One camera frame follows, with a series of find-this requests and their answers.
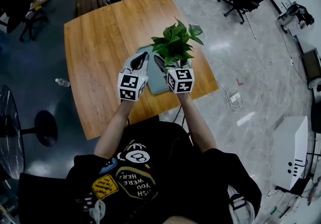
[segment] black t-shirt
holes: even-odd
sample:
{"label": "black t-shirt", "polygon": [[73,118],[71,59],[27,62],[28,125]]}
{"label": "black t-shirt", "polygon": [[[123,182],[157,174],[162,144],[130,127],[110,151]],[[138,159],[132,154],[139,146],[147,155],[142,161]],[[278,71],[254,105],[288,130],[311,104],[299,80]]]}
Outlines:
{"label": "black t-shirt", "polygon": [[91,209],[101,201],[101,223],[163,223],[173,215],[199,224],[232,223],[228,184],[253,204],[256,214],[261,201],[235,154],[217,149],[201,154],[184,129],[164,122],[126,128],[109,160],[76,156],[66,180],[83,223],[95,223]]}

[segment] concrete floor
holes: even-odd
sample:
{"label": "concrete floor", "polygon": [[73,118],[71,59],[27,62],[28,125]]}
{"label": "concrete floor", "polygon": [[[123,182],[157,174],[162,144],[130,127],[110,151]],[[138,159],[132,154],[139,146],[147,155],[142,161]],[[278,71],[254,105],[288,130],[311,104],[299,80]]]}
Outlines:
{"label": "concrete floor", "polygon": [[[222,89],[195,101],[216,137],[218,148],[236,153],[262,190],[260,217],[263,217],[275,203],[265,200],[269,190],[273,190],[271,134],[286,116],[309,118],[311,93],[290,65],[283,38],[275,25],[277,12],[271,2],[264,1],[257,10],[248,13],[257,36],[255,40],[248,23],[240,25],[236,13],[223,16],[229,9],[224,3],[175,1],[191,23],[203,28],[203,50],[216,78],[226,89],[240,90],[248,111],[254,109],[261,88],[255,81],[256,74],[268,65],[255,116],[240,127],[236,122],[247,113],[243,107],[241,111],[232,110]],[[74,18],[74,0],[50,0],[45,10],[50,21],[41,26],[36,41],[19,42],[23,25],[11,34],[0,33],[3,48],[0,83],[12,90],[23,129],[32,127],[37,112],[43,109],[54,114],[57,121],[59,138],[52,148],[43,147],[34,135],[24,136],[25,172],[64,178],[73,165],[73,157],[92,153],[96,140],[87,141],[84,136],[71,89],[55,83],[56,77],[68,79],[63,24]],[[291,37],[284,37],[304,78],[299,51]],[[243,85],[238,86],[236,79]],[[171,121],[176,112],[177,109],[164,113],[161,119]]]}

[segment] plastic bottle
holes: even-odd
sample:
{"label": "plastic bottle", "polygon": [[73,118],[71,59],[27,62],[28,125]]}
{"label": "plastic bottle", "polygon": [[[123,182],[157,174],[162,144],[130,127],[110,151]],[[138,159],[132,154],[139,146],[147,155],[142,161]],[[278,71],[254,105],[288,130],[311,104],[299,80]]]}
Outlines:
{"label": "plastic bottle", "polygon": [[69,87],[70,86],[70,82],[63,79],[63,78],[56,78],[55,81],[58,83],[58,85],[60,86],[64,86],[64,87]]}

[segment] forearm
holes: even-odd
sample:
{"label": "forearm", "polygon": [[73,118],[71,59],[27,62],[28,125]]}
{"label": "forearm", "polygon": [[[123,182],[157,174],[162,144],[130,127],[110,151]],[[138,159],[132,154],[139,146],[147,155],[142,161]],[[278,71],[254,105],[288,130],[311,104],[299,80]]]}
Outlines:
{"label": "forearm", "polygon": [[95,155],[110,159],[115,154],[133,105],[133,101],[124,100],[120,103],[118,110],[98,140],[94,152]]}
{"label": "forearm", "polygon": [[178,94],[192,141],[203,153],[216,148],[214,136],[188,93]]}

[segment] green leaves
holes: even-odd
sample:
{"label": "green leaves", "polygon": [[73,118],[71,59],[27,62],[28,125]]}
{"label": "green leaves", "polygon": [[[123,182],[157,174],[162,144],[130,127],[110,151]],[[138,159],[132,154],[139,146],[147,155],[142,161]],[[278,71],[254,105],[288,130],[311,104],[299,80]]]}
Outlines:
{"label": "green leaves", "polygon": [[152,51],[157,52],[165,60],[165,66],[179,60],[187,60],[193,58],[188,52],[193,47],[187,42],[192,39],[203,45],[203,42],[197,38],[203,30],[198,25],[189,25],[189,31],[185,25],[177,20],[177,24],[166,28],[163,32],[164,37],[152,37]]}

